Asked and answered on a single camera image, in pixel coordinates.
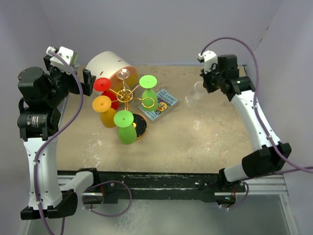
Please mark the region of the red plastic goblet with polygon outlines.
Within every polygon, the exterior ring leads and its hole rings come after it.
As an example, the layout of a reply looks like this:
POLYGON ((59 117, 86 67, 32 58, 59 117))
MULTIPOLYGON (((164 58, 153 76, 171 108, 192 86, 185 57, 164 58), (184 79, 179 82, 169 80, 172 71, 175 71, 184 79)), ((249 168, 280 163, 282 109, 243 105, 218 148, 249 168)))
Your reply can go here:
POLYGON ((110 90, 111 81, 108 78, 100 77, 96 79, 93 84, 93 89, 100 93, 100 95, 107 96, 112 104, 111 107, 115 110, 119 108, 119 101, 117 99, 117 93, 110 90))

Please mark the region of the orange plastic goblet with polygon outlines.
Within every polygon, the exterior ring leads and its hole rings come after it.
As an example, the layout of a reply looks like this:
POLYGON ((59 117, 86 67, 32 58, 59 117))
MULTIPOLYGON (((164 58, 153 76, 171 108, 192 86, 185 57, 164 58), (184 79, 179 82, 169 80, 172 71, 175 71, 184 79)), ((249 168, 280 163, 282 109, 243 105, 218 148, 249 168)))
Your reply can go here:
POLYGON ((100 115, 100 120, 104 127, 114 128, 114 116, 116 110, 112 108, 112 101, 108 96, 101 95, 95 98, 92 102, 92 108, 100 115))

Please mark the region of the clear wine glass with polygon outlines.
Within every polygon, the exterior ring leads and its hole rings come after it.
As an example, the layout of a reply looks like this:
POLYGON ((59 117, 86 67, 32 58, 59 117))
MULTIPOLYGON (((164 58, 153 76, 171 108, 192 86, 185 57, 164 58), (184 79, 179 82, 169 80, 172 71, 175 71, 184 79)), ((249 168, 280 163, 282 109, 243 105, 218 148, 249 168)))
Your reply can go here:
POLYGON ((116 76, 122 85, 121 89, 118 91, 118 99, 131 105, 134 102, 133 93, 127 84, 127 79, 130 78, 130 72, 127 69, 120 69, 116 76))

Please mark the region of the green goblet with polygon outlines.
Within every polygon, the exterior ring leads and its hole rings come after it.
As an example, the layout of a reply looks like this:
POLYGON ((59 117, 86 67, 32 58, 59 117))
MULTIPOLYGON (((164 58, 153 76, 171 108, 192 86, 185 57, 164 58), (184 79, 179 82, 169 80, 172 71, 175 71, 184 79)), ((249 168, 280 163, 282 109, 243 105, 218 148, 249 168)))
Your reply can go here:
POLYGON ((158 107, 157 94, 153 88, 157 85, 156 77, 144 75, 140 78, 139 84, 145 89, 141 96, 141 104, 145 111, 154 111, 158 107))
POLYGON ((137 133, 133 126, 134 116, 130 111, 118 111, 113 121, 118 127, 118 137, 122 144, 132 144, 136 141, 137 133))

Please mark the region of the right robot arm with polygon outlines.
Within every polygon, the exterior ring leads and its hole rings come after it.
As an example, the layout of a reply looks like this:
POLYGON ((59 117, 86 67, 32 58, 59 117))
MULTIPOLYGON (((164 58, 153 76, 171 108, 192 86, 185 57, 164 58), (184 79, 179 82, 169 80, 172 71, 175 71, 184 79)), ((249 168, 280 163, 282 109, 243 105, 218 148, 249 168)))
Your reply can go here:
POLYGON ((240 76, 237 57, 233 54, 217 56, 212 51, 198 55, 204 64, 201 70, 203 87, 208 93, 220 90, 238 111, 249 134, 252 153, 243 157, 241 163, 221 169, 218 188, 230 191, 235 182, 277 172, 285 164, 284 158, 291 153, 289 143, 282 143, 274 133, 258 101, 254 100, 255 87, 248 76, 240 76))

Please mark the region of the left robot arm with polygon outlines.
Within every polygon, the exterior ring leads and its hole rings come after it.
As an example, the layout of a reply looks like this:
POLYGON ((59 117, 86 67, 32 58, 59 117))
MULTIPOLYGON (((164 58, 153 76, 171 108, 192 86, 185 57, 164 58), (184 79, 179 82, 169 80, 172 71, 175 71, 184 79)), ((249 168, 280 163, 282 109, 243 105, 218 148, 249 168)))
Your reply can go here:
POLYGON ((21 211, 22 220, 64 218, 75 214, 79 194, 99 190, 101 181, 92 171, 79 171, 61 186, 58 181, 56 150, 58 135, 65 130, 59 122, 59 109, 69 94, 90 96, 95 76, 76 72, 72 56, 51 54, 44 57, 45 68, 29 67, 18 76, 22 94, 17 125, 28 157, 30 192, 28 205, 21 211))

